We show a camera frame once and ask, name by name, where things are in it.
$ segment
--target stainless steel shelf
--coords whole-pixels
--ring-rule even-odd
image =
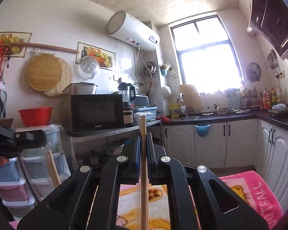
[[[159,124],[159,123],[161,123],[161,120],[154,120],[154,121],[147,122],[147,125],[152,126],[152,125]],[[96,132],[95,134],[90,135],[90,136],[71,137],[71,139],[73,143],[80,143],[80,142],[85,142],[85,141],[89,141],[89,140],[93,140],[97,138],[113,136],[116,134],[121,134],[121,133],[129,132],[129,131],[136,131],[139,128],[140,128],[139,126],[133,126],[133,127],[127,127],[127,128],[121,128],[121,129],[113,129],[113,130],[106,131],[106,132],[104,131]]]

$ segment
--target wall picture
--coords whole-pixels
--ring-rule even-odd
[[[0,32],[0,45],[17,42],[29,42],[32,33],[25,32]],[[27,47],[11,47],[11,57],[25,57]]]
[[[80,64],[81,59],[88,55],[96,59],[101,68],[115,71],[115,53],[82,42],[78,42],[77,50],[76,64]]]

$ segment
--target wooden rod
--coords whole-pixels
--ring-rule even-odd
[[[56,189],[61,184],[61,181],[60,181],[59,174],[54,163],[51,150],[46,151],[45,156],[46,156],[46,165],[47,165],[48,173],[52,180],[53,186]]]
[[[78,50],[74,50],[70,48],[57,47],[57,46],[45,45],[45,44],[39,44],[39,43],[31,43],[31,42],[12,42],[12,43],[2,44],[0,45],[0,47],[3,45],[10,46],[10,47],[39,47],[39,48],[57,50],[57,51],[62,51],[62,52],[67,52],[67,53],[79,53]]]
[[[146,116],[141,116],[141,230],[149,229],[148,213],[148,171],[146,157]]]

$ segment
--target blender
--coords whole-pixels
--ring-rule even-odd
[[[134,126],[133,112],[131,107],[131,101],[135,99],[135,89],[130,83],[120,83],[118,86],[118,93],[122,95],[123,108],[124,108],[124,123],[125,127]]]

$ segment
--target metal bolt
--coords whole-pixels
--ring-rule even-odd
[[[80,171],[81,171],[82,173],[86,173],[86,172],[90,171],[90,167],[87,166],[87,165],[84,165],[84,166],[82,166],[82,167],[80,168]]]
[[[200,165],[197,167],[197,170],[198,172],[205,173],[207,171],[207,168],[203,165]]]
[[[126,158],[125,156],[118,156],[118,157],[116,158],[116,160],[117,160],[118,162],[122,163],[122,162],[126,161],[127,158]]]
[[[171,158],[169,156],[163,156],[161,158],[161,161],[163,161],[164,163],[168,163],[171,160]]]

